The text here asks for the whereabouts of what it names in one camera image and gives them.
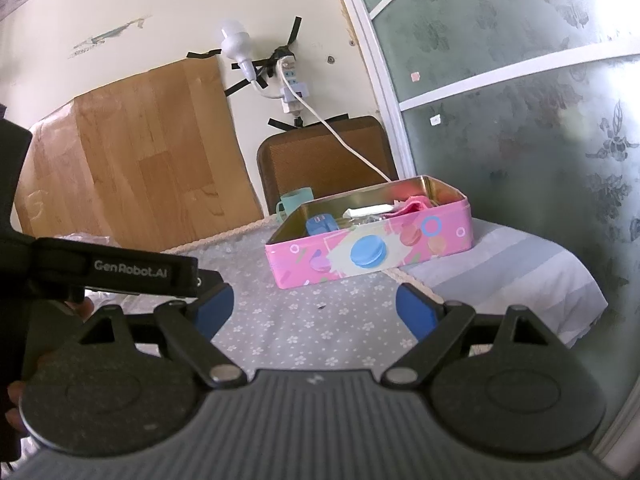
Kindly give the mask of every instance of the black electrical tape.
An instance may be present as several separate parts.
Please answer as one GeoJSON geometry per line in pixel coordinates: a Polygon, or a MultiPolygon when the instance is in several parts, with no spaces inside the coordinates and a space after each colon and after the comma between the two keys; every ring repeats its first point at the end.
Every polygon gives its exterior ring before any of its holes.
{"type": "Polygon", "coordinates": [[[242,81],[238,81],[235,85],[230,86],[225,90],[225,96],[229,97],[231,94],[236,93],[239,89],[247,86],[249,82],[246,79],[242,79],[242,81]]]}
{"type": "MultiPolygon", "coordinates": [[[[270,59],[271,58],[259,59],[258,61],[252,61],[252,63],[256,68],[258,68],[259,66],[266,65],[270,61],[270,59]]],[[[238,63],[231,64],[231,70],[239,70],[239,69],[240,69],[240,66],[238,65],[238,63]]]]}
{"type": "Polygon", "coordinates": [[[300,18],[300,16],[296,16],[296,19],[293,21],[291,34],[289,35],[289,41],[287,41],[287,46],[296,41],[296,38],[298,37],[298,31],[300,30],[300,23],[302,23],[302,18],[300,18]]]}
{"type": "Polygon", "coordinates": [[[297,130],[295,126],[291,124],[283,123],[282,121],[277,121],[276,119],[269,119],[267,122],[269,126],[273,126],[274,128],[278,128],[279,130],[284,130],[285,132],[290,132],[291,130],[297,130]]]}
{"type": "MultiPolygon", "coordinates": [[[[330,117],[326,121],[328,123],[332,123],[334,121],[343,121],[343,120],[348,119],[348,118],[349,118],[349,114],[342,114],[342,115],[336,115],[335,117],[330,117]]],[[[284,130],[285,132],[290,132],[291,130],[297,130],[298,129],[297,126],[292,126],[291,124],[283,123],[282,121],[278,121],[276,119],[269,119],[267,124],[269,126],[273,126],[274,128],[279,128],[281,130],[284,130]]],[[[308,124],[307,126],[304,126],[304,127],[308,128],[310,126],[316,126],[316,124],[321,124],[321,123],[308,124]]]]}
{"type": "MultiPolygon", "coordinates": [[[[349,118],[349,114],[342,114],[342,115],[336,115],[334,117],[329,117],[328,119],[325,119],[325,121],[327,121],[328,123],[333,123],[334,121],[343,121],[345,119],[349,118]]],[[[316,126],[316,124],[322,124],[322,123],[313,123],[313,124],[308,124],[307,128],[309,126],[316,126]]]]}
{"type": "Polygon", "coordinates": [[[217,56],[220,53],[222,53],[222,49],[217,48],[215,50],[209,50],[208,52],[205,52],[204,54],[198,54],[196,52],[187,52],[187,57],[192,58],[192,59],[207,59],[208,57],[217,56]]]}

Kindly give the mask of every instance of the wooden board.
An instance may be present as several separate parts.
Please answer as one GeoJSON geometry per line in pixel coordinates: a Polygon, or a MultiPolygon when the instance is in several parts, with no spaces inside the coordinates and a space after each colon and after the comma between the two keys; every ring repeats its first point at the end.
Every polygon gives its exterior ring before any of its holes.
{"type": "Polygon", "coordinates": [[[262,218],[215,57],[95,89],[32,132],[15,201],[27,234],[159,251],[262,218]]]}

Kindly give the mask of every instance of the finger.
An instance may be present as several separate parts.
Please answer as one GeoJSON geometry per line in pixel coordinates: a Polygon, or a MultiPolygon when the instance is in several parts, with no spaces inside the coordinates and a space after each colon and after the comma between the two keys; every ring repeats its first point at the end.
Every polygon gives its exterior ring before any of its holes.
{"type": "Polygon", "coordinates": [[[13,383],[9,384],[6,389],[9,395],[9,399],[16,406],[20,402],[20,397],[22,397],[22,394],[24,393],[24,387],[26,385],[27,383],[25,383],[24,381],[14,381],[13,383]]]}
{"type": "Polygon", "coordinates": [[[24,427],[24,423],[22,421],[22,417],[20,416],[18,408],[10,409],[4,414],[4,418],[9,423],[9,425],[14,428],[15,431],[20,433],[20,436],[27,435],[27,428],[24,427]]]}
{"type": "Polygon", "coordinates": [[[70,301],[66,301],[65,303],[74,309],[83,321],[86,321],[94,312],[94,302],[91,301],[90,298],[84,298],[82,303],[71,303],[70,301]]]}

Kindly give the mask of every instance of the pink cloth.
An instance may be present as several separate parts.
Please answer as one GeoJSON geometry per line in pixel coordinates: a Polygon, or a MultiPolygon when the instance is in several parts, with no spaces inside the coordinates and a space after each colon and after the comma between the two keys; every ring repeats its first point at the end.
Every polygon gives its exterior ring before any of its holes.
{"type": "Polygon", "coordinates": [[[384,218],[395,218],[397,216],[406,215],[409,213],[417,213],[418,211],[424,211],[425,209],[429,209],[433,207],[431,205],[431,200],[426,196],[410,196],[407,200],[404,201],[404,205],[398,211],[393,211],[392,213],[384,214],[384,218]]]}

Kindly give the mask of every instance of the white power cord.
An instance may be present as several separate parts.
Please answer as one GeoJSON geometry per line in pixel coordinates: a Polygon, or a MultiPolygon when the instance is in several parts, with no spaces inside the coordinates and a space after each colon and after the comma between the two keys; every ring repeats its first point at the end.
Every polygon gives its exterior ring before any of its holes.
{"type": "Polygon", "coordinates": [[[260,86],[260,83],[258,83],[255,79],[251,81],[251,84],[254,86],[254,88],[258,91],[258,93],[262,97],[266,97],[267,99],[282,99],[284,97],[282,94],[279,94],[279,95],[265,94],[264,89],[260,86]]]}
{"type": "Polygon", "coordinates": [[[350,152],[353,155],[357,156],[362,162],[364,162],[367,166],[369,166],[373,171],[375,171],[377,174],[379,174],[379,176],[384,178],[387,182],[391,182],[391,179],[388,176],[386,176],[384,173],[382,173],[382,171],[380,171],[378,168],[376,168],[366,158],[364,158],[356,150],[354,150],[351,146],[349,146],[346,142],[344,142],[342,140],[342,138],[340,137],[340,135],[338,135],[338,133],[331,126],[329,126],[329,123],[327,123],[322,117],[320,117],[320,115],[318,115],[318,112],[316,112],[309,104],[307,104],[307,102],[302,97],[300,97],[298,94],[295,93],[294,89],[289,84],[289,81],[287,81],[287,78],[285,77],[284,72],[282,71],[282,60],[281,59],[278,60],[278,62],[276,64],[276,69],[278,71],[278,75],[280,76],[280,79],[282,79],[284,81],[284,84],[287,85],[287,88],[289,88],[289,91],[294,95],[294,97],[298,101],[300,101],[307,110],[309,110],[313,115],[315,115],[316,118],[318,118],[318,120],[322,124],[324,124],[326,129],[329,130],[334,135],[334,137],[336,139],[338,139],[338,142],[340,142],[340,144],[343,146],[343,148],[345,150],[347,150],[348,152],[350,152]]]}

